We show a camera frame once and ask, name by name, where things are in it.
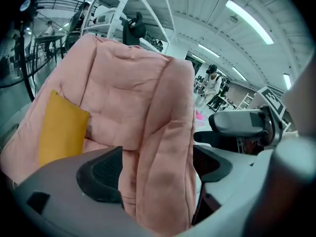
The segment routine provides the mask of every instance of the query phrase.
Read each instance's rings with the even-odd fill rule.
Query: person in white shirt
[[[44,36],[52,36],[52,35],[54,35],[55,31],[54,31],[54,28],[53,28],[52,24],[53,24],[53,22],[50,21],[50,20],[47,22],[48,28],[47,28],[46,32],[43,33]],[[51,56],[53,56],[53,53],[49,50],[50,43],[51,42],[48,42],[48,41],[45,42],[45,48],[44,49],[45,49],[45,53],[46,53],[47,59],[49,59]]]
[[[205,85],[205,89],[207,89],[206,97],[198,96],[196,99],[196,107],[201,111],[206,107],[207,103],[211,101],[211,99],[219,92],[222,76],[218,74],[216,65],[210,65],[208,70],[206,71],[206,75],[204,77],[202,85]]]

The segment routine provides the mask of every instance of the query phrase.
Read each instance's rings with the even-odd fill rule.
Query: metal railing
[[[79,0],[35,0],[38,7],[44,7],[44,9],[59,9],[77,12],[82,5],[82,1]],[[92,15],[94,14],[97,6],[92,9]]]

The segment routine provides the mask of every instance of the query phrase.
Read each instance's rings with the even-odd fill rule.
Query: pink cushion
[[[21,183],[39,168],[42,119],[55,89],[91,113],[83,152],[123,146],[125,211],[156,233],[180,233],[195,211],[193,82],[188,61],[85,35],[46,80],[4,148],[1,169]]]

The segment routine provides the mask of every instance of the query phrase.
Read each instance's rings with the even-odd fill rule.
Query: ceiling
[[[300,13],[290,0],[233,1],[257,20],[274,44],[267,45],[248,23],[226,8],[227,0],[169,0],[178,39],[188,43],[190,53],[217,64],[242,85],[233,66],[247,79],[245,86],[259,89],[270,85],[286,91],[283,74],[290,74],[294,81],[314,52]],[[220,57],[201,49],[199,43]]]

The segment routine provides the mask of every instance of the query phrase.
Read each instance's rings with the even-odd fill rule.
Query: fluorescent light
[[[224,76],[226,76],[227,77],[227,75],[225,75],[222,71],[220,71],[219,69],[217,69],[219,72],[221,72]]]
[[[232,69],[235,70],[236,73],[237,73],[238,75],[240,75],[240,77],[241,77],[243,80],[247,81],[247,79],[246,79],[245,77],[243,77],[242,74],[239,73],[239,71],[238,71],[235,67],[232,67]]]
[[[284,77],[284,80],[285,80],[286,88],[290,89],[290,87],[292,86],[290,75],[289,74],[283,74],[283,77]]]
[[[192,54],[192,56],[193,56],[194,58],[198,59],[199,61],[201,61],[201,62],[205,63],[205,61],[204,61],[204,60],[202,60],[201,58],[198,58],[198,57],[197,57],[197,56],[195,56],[194,54]]]
[[[267,34],[267,32],[263,29],[263,27],[252,17],[248,12],[246,12],[239,5],[234,3],[232,0],[228,0],[226,3],[226,7],[231,9],[233,12],[242,17],[256,32],[261,36],[261,38],[265,41],[266,44],[273,44],[273,40]]]
[[[203,48],[204,50],[206,50],[207,52],[210,52],[211,54],[215,55],[217,58],[219,57],[218,54],[214,53],[213,51],[209,50],[208,48],[206,48],[205,46],[198,44],[199,47]]]

